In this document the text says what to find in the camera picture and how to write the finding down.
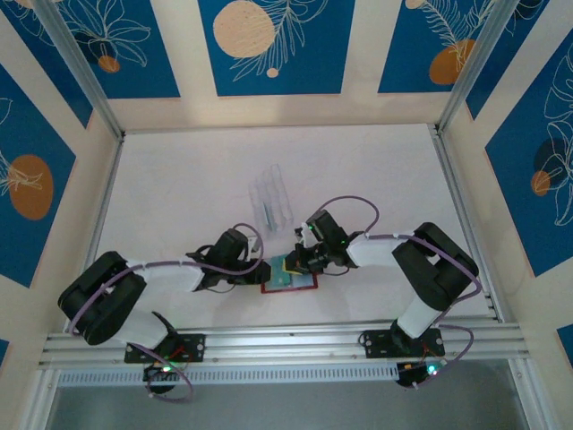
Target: white table surface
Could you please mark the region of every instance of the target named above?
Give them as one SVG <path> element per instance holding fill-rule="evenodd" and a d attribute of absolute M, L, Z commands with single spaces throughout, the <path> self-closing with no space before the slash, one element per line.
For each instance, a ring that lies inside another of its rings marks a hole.
<path fill-rule="evenodd" d="M 427 126 L 353 125 L 128 135 L 99 253 L 178 258 L 214 243 L 237 222 L 253 223 L 248 184 L 274 163 L 298 225 L 331 197 L 358 194 L 381 210 L 372 233 L 407 232 L 432 221 L 467 249 Z M 333 203 L 329 211 L 347 233 L 364 229 L 373 216 L 357 201 Z M 294 234 L 271 240 L 266 255 L 286 254 L 294 243 Z M 187 328 L 347 323 L 396 318 L 414 294 L 399 268 L 366 267 L 321 276 L 316 290 L 262 295 L 259 286 L 237 286 L 225 295 L 146 298 L 138 307 Z M 480 295 L 450 314 L 482 316 L 488 307 Z"/>

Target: clear plastic container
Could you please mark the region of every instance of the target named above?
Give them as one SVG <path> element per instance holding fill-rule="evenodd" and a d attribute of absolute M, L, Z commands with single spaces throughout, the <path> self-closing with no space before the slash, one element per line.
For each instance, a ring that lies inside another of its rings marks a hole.
<path fill-rule="evenodd" d="M 270 239 L 292 229 L 293 212 L 278 164 L 273 164 L 249 184 L 255 226 Z"/>

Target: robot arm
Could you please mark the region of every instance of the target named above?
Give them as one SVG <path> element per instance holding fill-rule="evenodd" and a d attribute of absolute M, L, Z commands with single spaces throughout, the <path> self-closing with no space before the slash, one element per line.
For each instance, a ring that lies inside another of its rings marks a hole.
<path fill-rule="evenodd" d="M 147 296 L 173 292 L 199 291 L 217 285 L 221 280 L 236 285 L 258 284 L 270 279 L 270 266 L 240 259 L 251 253 L 248 238 L 230 228 L 216 244 L 202 246 L 187 254 L 180 262 L 145 263 L 127 261 L 112 251 L 102 254 L 58 299 L 58 306 L 73 320 L 86 302 L 100 289 L 128 267 L 141 266 L 117 282 L 85 309 L 76 324 L 77 330 L 90 345 L 107 340 L 137 343 L 149 349 L 160 349 L 168 355 L 177 349 L 176 331 L 157 313 L 135 308 Z M 226 270 L 220 273 L 209 265 Z M 246 273 L 231 275 L 229 272 Z"/>
<path fill-rule="evenodd" d="M 308 231 L 316 244 L 308 244 Z M 448 310 L 471 280 L 455 265 L 444 258 L 430 261 L 435 252 L 414 240 L 381 240 L 391 236 L 369 236 L 364 232 L 347 235 L 325 211 L 312 215 L 296 234 L 302 243 L 286 258 L 286 269 L 299 273 L 322 273 L 331 263 L 355 269 L 364 266 L 396 266 L 405 273 L 416 296 L 405 312 L 393 324 L 392 337 L 403 349 L 432 325 L 436 318 Z M 477 276 L 474 261 L 436 225 L 425 222 L 414 237 L 437 248 L 458 264 Z"/>

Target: vent grille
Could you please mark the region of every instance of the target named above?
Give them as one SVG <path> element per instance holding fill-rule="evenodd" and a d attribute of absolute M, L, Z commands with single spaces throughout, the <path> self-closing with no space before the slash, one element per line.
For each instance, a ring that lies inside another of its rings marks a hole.
<path fill-rule="evenodd" d="M 394 363 L 375 365 L 281 365 L 241 367 L 196 367 L 185 375 L 195 385 L 239 383 L 334 383 L 352 381 L 396 381 Z M 95 369 L 63 371 L 59 387 L 118 387 L 144 384 L 142 369 Z M 182 383 L 174 375 L 156 385 Z"/>

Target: wall mural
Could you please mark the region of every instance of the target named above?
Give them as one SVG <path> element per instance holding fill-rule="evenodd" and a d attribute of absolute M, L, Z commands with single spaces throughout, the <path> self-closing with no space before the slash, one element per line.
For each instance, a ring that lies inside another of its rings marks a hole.
<path fill-rule="evenodd" d="M 467 95 L 466 104 L 472 118 L 477 118 L 549 1 L 521 0 L 517 5 L 474 87 Z"/>
<path fill-rule="evenodd" d="M 515 35 L 520 45 L 526 36 L 521 22 L 536 16 L 544 1 L 522 0 L 504 37 Z M 404 0 L 379 93 L 450 91 L 494 5 L 495 0 Z"/>
<path fill-rule="evenodd" d="M 59 0 L 56 6 L 110 99 L 179 97 L 149 0 Z M 0 7 L 85 126 L 91 106 L 85 98 L 81 107 L 70 100 L 68 87 L 77 84 L 29 0 L 0 0 Z"/>
<path fill-rule="evenodd" d="M 7 340 L 0 339 L 0 374 L 2 374 L 2 364 L 4 359 L 8 355 L 8 348 L 10 347 L 10 342 Z"/>
<path fill-rule="evenodd" d="M 93 108 L 30 8 L 31 4 L 26 0 L 0 0 L 0 9 L 6 18 L 85 127 Z"/>
<path fill-rule="evenodd" d="M 573 256 L 573 31 L 486 150 L 534 274 Z"/>
<path fill-rule="evenodd" d="M 75 155 L 0 66 L 0 275 L 29 287 Z"/>
<path fill-rule="evenodd" d="M 557 329 L 557 334 L 559 335 L 563 349 L 565 349 L 569 363 L 573 368 L 573 324 Z"/>
<path fill-rule="evenodd" d="M 354 0 L 199 0 L 219 96 L 338 94 Z"/>

